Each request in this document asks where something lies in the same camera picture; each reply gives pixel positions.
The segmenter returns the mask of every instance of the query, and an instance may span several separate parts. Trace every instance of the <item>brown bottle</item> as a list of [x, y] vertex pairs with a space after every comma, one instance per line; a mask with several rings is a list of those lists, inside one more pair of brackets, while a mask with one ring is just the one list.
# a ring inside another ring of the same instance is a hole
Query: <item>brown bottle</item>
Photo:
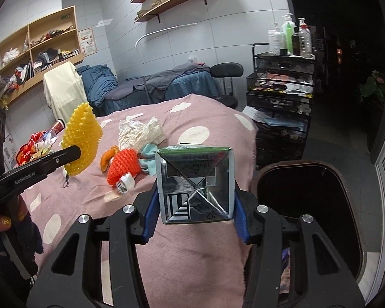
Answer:
[[293, 55], [301, 55], [301, 48], [299, 44], [299, 36], [298, 36], [299, 28], [296, 26], [294, 28], [294, 34], [292, 35], [292, 51]]

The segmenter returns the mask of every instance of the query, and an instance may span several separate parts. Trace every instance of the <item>orange knitted toy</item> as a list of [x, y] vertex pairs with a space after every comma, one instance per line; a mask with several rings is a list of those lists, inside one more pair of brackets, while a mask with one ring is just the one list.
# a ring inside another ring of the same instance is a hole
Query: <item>orange knitted toy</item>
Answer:
[[107, 183], [115, 186], [120, 177], [128, 172], [131, 173], [133, 177], [141, 172], [137, 153], [133, 149], [123, 149], [114, 156], [108, 171]]

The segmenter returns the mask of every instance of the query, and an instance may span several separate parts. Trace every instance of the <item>box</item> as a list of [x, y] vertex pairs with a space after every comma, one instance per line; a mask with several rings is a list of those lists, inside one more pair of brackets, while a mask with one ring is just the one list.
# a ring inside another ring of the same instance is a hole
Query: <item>box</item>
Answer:
[[164, 224], [232, 220], [234, 151], [177, 145], [156, 152], [157, 187]]

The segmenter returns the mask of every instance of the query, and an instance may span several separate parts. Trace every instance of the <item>bed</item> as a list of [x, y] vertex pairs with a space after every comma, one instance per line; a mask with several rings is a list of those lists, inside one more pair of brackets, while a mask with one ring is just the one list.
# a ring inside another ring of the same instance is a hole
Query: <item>bed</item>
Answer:
[[[194, 70], [191, 66], [192, 64], [184, 64], [172, 70], [145, 76], [147, 82], [151, 77], [155, 77], [161, 80], [158, 84], [168, 84], [163, 91], [154, 93], [150, 91], [149, 94], [144, 89], [140, 89], [140, 85], [143, 85], [142, 78], [128, 79], [117, 84], [117, 80], [107, 66], [84, 66], [78, 69], [78, 73], [82, 76], [84, 89], [95, 115], [104, 117], [116, 111], [182, 98], [192, 93], [207, 97], [217, 96], [218, 90], [209, 73], [209, 67], [199, 65], [199, 69]], [[177, 77], [168, 82], [165, 76], [171, 72], [173, 73], [170, 80], [175, 75]]]
[[[43, 238], [44, 253], [36, 256], [39, 267], [81, 214], [93, 218], [109, 216], [132, 203], [138, 193], [151, 189], [155, 177], [138, 175], [136, 187], [122, 196], [107, 184], [106, 174], [99, 169], [101, 155], [118, 142], [120, 120], [129, 116], [137, 116], [135, 119], [143, 123], [157, 117], [167, 136], [160, 147], [179, 142], [232, 147], [236, 181], [241, 189], [249, 189], [255, 168], [256, 128], [245, 115], [213, 99], [190, 94], [97, 118], [103, 127], [103, 138], [91, 166], [70, 177], [67, 188], [62, 188], [63, 170], [59, 168], [23, 193]], [[62, 135], [58, 135], [56, 150], [61, 148]], [[231, 221], [164, 225], [159, 220], [150, 243], [137, 246], [150, 306], [241, 307], [248, 252], [249, 247], [238, 238]], [[101, 268], [104, 301], [112, 304], [107, 244], [103, 246]]]

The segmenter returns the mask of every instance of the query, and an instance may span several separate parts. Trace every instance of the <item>shelf cabinet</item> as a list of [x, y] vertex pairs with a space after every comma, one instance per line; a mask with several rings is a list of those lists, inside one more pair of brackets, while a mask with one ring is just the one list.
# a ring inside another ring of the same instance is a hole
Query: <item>shelf cabinet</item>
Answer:
[[[62, 34], [53, 38], [44, 40], [38, 44], [37, 41], [41, 40], [46, 34], [53, 30], [62, 30]], [[29, 61], [35, 62], [40, 53], [46, 52], [49, 48], [54, 50], [68, 50], [74, 52], [80, 49], [80, 42], [78, 39], [77, 20], [75, 15], [75, 7], [64, 8], [58, 12], [40, 18], [25, 27], [17, 30], [14, 34], [4, 39], [0, 43], [0, 57], [4, 58], [4, 54], [11, 48], [17, 48], [20, 54], [7, 65], [0, 68], [0, 75], [8, 78], [11, 77], [15, 69], [22, 65], [27, 64]], [[80, 52], [75, 56], [70, 56], [68, 59], [58, 61], [58, 57], [48, 65], [46, 69], [42, 71], [34, 72], [34, 77], [25, 81], [19, 89], [14, 90], [7, 96], [7, 105], [10, 105], [15, 99], [22, 93], [33, 88], [36, 84], [43, 81], [43, 75], [46, 71], [53, 69], [67, 61], [74, 64], [82, 62], [84, 59], [83, 54]]]
[[[247, 76], [247, 105], [253, 107], [281, 126], [255, 122], [258, 127], [257, 165], [302, 158], [312, 119], [315, 60], [268, 53], [253, 54], [254, 72]], [[286, 84], [305, 85], [311, 93], [302, 96], [285, 93]], [[309, 108], [308, 113], [299, 110]], [[288, 122], [298, 127], [285, 126]]]

